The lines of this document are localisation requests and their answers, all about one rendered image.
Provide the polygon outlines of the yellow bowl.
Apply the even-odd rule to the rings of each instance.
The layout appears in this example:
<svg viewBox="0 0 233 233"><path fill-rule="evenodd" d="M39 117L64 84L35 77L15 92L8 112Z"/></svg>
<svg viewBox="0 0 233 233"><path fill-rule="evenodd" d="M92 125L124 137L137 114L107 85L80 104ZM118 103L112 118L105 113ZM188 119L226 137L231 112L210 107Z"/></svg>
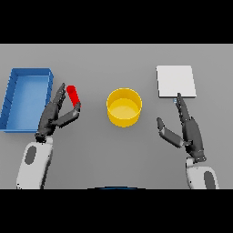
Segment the yellow bowl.
<svg viewBox="0 0 233 233"><path fill-rule="evenodd" d="M109 121L117 127L131 127L139 119L142 99L138 92L121 87L111 92L106 100Z"/></svg>

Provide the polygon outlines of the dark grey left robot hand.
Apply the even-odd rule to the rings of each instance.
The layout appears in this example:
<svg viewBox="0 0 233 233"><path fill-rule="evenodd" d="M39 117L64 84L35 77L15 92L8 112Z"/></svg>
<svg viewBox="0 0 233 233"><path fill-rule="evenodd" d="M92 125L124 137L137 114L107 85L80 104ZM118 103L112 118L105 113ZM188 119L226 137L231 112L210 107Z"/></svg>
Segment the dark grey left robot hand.
<svg viewBox="0 0 233 233"><path fill-rule="evenodd" d="M67 94L66 87L65 84L62 84L56 91L54 99L46 105L40 117L38 129L35 132L36 142L45 143L46 138L54 134L56 127L65 127L79 118L81 102L80 107L73 107L71 111L63 116L59 116L59 111L62 108Z"/></svg>

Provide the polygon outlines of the blue tray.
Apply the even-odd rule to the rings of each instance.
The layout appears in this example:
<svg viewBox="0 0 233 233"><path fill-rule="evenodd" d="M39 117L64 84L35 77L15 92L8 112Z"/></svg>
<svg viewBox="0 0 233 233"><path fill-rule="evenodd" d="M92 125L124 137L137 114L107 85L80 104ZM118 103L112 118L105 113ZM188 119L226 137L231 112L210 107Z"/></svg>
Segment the blue tray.
<svg viewBox="0 0 233 233"><path fill-rule="evenodd" d="M0 131L35 133L53 89L50 68L12 68L0 113Z"/></svg>

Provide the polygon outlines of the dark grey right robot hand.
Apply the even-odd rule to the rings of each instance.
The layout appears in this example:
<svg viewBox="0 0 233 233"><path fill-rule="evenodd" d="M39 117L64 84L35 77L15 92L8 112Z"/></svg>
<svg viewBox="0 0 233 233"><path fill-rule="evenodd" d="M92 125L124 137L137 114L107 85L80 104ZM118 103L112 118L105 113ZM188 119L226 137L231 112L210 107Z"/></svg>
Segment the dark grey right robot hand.
<svg viewBox="0 0 233 233"><path fill-rule="evenodd" d="M189 114L187 105L180 93L177 94L176 106L182 128L182 137L168 129L160 117L157 118L158 134L174 147L183 147L194 158L195 163L206 161L207 158L204 153L203 140L198 123Z"/></svg>

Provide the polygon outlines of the pale square measuring scale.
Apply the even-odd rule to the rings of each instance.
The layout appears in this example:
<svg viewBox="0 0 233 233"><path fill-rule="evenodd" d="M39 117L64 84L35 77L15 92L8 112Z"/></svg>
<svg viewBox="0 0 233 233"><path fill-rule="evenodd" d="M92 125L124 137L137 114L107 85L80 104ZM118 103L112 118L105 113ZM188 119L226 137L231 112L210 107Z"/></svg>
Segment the pale square measuring scale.
<svg viewBox="0 0 233 233"><path fill-rule="evenodd" d="M191 66L157 66L157 89L161 98L197 96Z"/></svg>

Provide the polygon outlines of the red beaker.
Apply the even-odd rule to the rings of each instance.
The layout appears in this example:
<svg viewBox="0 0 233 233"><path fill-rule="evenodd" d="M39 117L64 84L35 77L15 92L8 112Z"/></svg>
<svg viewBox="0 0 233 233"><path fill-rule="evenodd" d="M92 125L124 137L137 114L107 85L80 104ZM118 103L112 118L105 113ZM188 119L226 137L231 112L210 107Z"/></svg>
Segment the red beaker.
<svg viewBox="0 0 233 233"><path fill-rule="evenodd" d="M73 104L73 107L80 107L80 100L75 86L67 86L66 92Z"/></svg>

